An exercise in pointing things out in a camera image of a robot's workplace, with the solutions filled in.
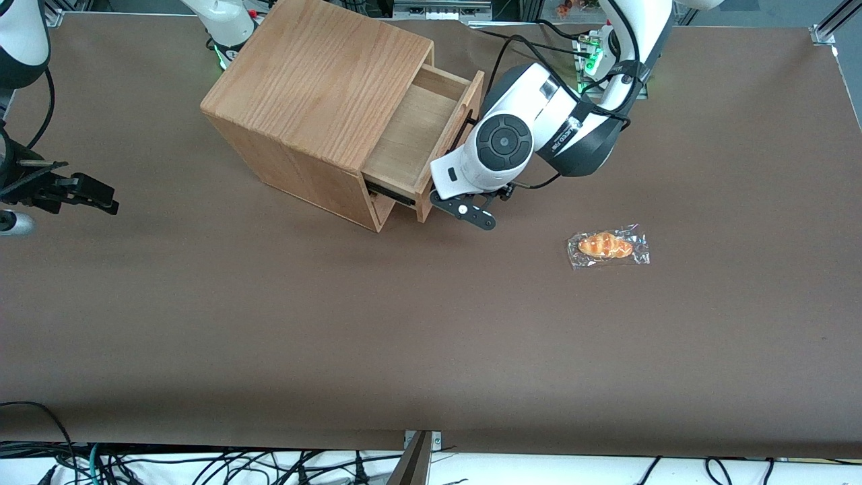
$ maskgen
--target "drawer front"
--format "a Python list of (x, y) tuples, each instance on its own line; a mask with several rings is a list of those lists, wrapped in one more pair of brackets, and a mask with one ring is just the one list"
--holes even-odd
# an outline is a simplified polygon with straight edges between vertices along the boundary
[(430, 162), (453, 145), (468, 115), (478, 115), (483, 79), (483, 72), (467, 80), (422, 66), (363, 166), (369, 189), (413, 207), (424, 222), (431, 209)]
[(440, 140), (434, 147), (434, 151), (428, 159), (428, 164), (425, 166), (424, 174), (422, 175), (422, 193), (416, 198), (416, 218), (419, 222), (424, 223), (431, 212), (431, 189), (434, 181), (431, 180), (431, 161), (440, 158), (449, 151), (452, 146), (458, 147), (467, 139), (472, 129), (471, 124), (465, 125), (468, 117), (476, 120), (479, 116), (479, 107), (482, 105), (484, 92), (482, 91), (482, 82), (484, 80), (484, 72), (476, 72), (470, 85), (464, 90), (464, 94), (459, 100), (458, 107), (452, 114), (452, 118), (440, 134)]

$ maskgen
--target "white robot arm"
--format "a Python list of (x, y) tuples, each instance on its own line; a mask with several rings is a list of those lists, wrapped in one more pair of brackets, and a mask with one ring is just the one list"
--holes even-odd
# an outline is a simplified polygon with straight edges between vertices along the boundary
[(33, 84), (48, 66), (51, 47), (39, 0), (0, 0), (0, 88)]
[(227, 69), (252, 36), (257, 23), (241, 0), (181, 0), (197, 14), (215, 43), (222, 69)]
[[(465, 144), (431, 162), (436, 207), (490, 230), (496, 221), (485, 208), (496, 195), (508, 198), (533, 153), (566, 177), (594, 173), (608, 159), (671, 33), (673, 11), (672, 0), (599, 3), (620, 46), (601, 101), (581, 98), (540, 64), (510, 69), (489, 90)], [(712, 8), (721, 0), (688, 3)], [(473, 194), (486, 198), (482, 207)]]

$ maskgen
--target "black strap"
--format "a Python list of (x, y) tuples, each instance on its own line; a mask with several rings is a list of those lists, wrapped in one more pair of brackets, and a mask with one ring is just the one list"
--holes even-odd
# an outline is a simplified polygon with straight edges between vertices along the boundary
[[(584, 102), (578, 103), (575, 105), (575, 109), (572, 110), (572, 113), (566, 117), (563, 124), (559, 126), (556, 133), (553, 134), (550, 140), (545, 143), (542, 148), (536, 150), (536, 154), (540, 156), (544, 160), (551, 160), (553, 157), (557, 156), (565, 146), (569, 143), (569, 141), (577, 134), (577, 132), (581, 129), (582, 121), (578, 119), (580, 111), (584, 108), (582, 104), (587, 104)], [(592, 106), (586, 108), (586, 114), (584, 114), (584, 118), (590, 114), (592, 110)]]
[(608, 77), (622, 74), (638, 79), (641, 84), (646, 84), (649, 79), (650, 68), (643, 62), (637, 60), (623, 60), (614, 64), (608, 71)]

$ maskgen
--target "circular button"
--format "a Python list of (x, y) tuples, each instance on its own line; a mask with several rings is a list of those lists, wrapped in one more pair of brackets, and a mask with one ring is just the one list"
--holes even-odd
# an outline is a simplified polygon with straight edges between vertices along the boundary
[(495, 152), (508, 155), (518, 148), (518, 134), (512, 128), (500, 128), (491, 136), (490, 145)]

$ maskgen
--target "white floor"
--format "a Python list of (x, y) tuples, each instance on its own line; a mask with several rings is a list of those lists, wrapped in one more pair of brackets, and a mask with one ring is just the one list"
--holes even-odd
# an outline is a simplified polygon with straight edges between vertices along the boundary
[[(363, 457), (389, 455), (391, 451), (363, 452)], [(289, 468), (297, 459), (297, 452), (279, 452), (278, 464)], [(149, 458), (170, 461), (208, 455), (157, 455)], [(351, 463), (352, 451), (327, 451), (309, 462), (309, 466), (329, 466)], [(272, 464), (270, 457), (265, 463)], [(397, 460), (365, 464), (369, 476), (388, 474)], [(467, 479), (465, 485), (635, 485), (652, 462), (652, 458), (639, 457), (564, 457), (536, 455), (493, 455), (475, 453), (434, 454), (428, 485), (451, 485)], [(760, 461), (722, 461), (734, 485), (760, 485), (768, 464)], [(54, 465), (50, 458), (18, 458), (0, 460), (0, 483), (3, 485), (32, 485)], [(189, 485), (206, 463), (153, 464), (132, 463), (129, 467), (144, 485)], [(254, 464), (253, 468), (268, 471), (275, 479), (274, 470)], [(715, 467), (714, 473), (720, 473)], [(209, 485), (221, 483), (225, 471), (220, 472)], [(346, 471), (338, 470), (314, 480), (315, 485), (344, 483), (350, 478)], [(58, 468), (52, 484), (60, 485), (73, 479), (72, 471)], [(257, 472), (240, 472), (231, 485), (265, 485), (266, 477)], [(703, 460), (689, 458), (663, 458), (650, 475), (646, 485), (710, 485)], [(296, 485), (294, 476), (289, 485)], [(862, 466), (825, 463), (776, 462), (769, 485), (862, 485)]]

